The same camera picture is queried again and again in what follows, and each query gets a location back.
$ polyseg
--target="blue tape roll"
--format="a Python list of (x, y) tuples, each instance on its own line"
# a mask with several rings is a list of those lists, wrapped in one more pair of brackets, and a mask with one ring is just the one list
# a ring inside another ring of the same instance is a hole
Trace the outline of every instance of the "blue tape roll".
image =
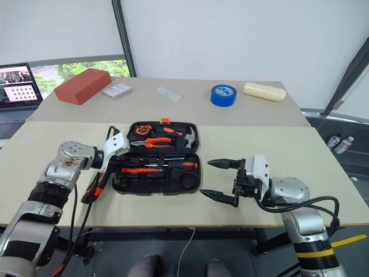
[(237, 90), (230, 85), (215, 85), (212, 88), (210, 101), (220, 107), (229, 107), (236, 100)]

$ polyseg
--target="plastic bottle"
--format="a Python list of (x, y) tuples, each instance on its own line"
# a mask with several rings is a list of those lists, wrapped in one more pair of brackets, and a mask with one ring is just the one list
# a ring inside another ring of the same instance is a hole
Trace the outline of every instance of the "plastic bottle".
[(332, 150), (333, 147), (335, 147), (340, 141), (341, 141), (341, 135), (335, 134), (329, 139), (329, 141), (327, 142), (327, 146), (330, 150)]
[(334, 151), (337, 154), (342, 154), (352, 145), (353, 140), (354, 140), (353, 137), (348, 137), (344, 139), (338, 146), (335, 147)]

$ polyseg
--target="metal pole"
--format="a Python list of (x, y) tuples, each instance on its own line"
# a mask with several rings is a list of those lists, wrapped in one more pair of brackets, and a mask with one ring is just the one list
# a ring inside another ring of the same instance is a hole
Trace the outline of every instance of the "metal pole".
[(342, 97), (350, 89), (352, 84), (356, 81), (356, 79), (360, 76), (360, 74), (363, 72), (363, 70), (367, 67), (368, 64), (369, 64), (369, 38), (364, 42), (359, 52), (357, 52), (350, 65), (347, 67), (347, 70), (340, 84), (338, 85), (329, 104), (325, 108), (325, 111), (322, 112), (321, 115), (329, 115), (335, 105), (338, 107), (340, 106), (340, 104), (337, 102), (340, 99), (342, 99)]
[(136, 69), (133, 63), (131, 48), (129, 46), (128, 34), (127, 34), (125, 19), (123, 16), (121, 0), (112, 0), (112, 5), (113, 5), (113, 11), (114, 11), (115, 20), (116, 20), (116, 25), (118, 27), (119, 36), (121, 37), (123, 51), (126, 56), (129, 73), (131, 77), (137, 77)]

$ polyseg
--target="white cable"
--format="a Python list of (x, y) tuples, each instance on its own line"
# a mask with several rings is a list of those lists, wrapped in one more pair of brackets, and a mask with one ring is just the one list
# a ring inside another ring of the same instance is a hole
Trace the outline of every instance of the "white cable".
[(188, 241), (186, 246), (183, 248), (182, 253), (180, 254), (179, 261), (178, 261), (177, 277), (179, 277), (179, 267), (180, 267), (180, 261), (182, 260), (182, 255), (185, 252), (186, 248), (190, 245), (190, 243), (192, 241), (192, 238), (194, 237), (195, 231), (196, 231), (196, 228), (194, 228), (194, 231), (192, 232), (192, 236), (191, 236), (190, 240)]
[(91, 230), (91, 231), (88, 231), (88, 232), (86, 232), (86, 233), (83, 233), (83, 234), (81, 234), (81, 237), (83, 236), (83, 235), (85, 235), (85, 234), (88, 234), (88, 233), (92, 233), (92, 232), (95, 232), (95, 231), (98, 231), (98, 229), (100, 229), (101, 227), (99, 227), (99, 228), (96, 228), (96, 229), (93, 229), (93, 230)]

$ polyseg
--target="gray pants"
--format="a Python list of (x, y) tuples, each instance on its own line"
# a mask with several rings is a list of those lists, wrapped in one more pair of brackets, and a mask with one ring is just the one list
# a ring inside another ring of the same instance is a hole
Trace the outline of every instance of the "gray pants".
[[(158, 263), (159, 256), (146, 256), (133, 265), (127, 277), (156, 277), (160, 272)], [(206, 266), (206, 277), (231, 277), (231, 274), (221, 261), (213, 259)]]

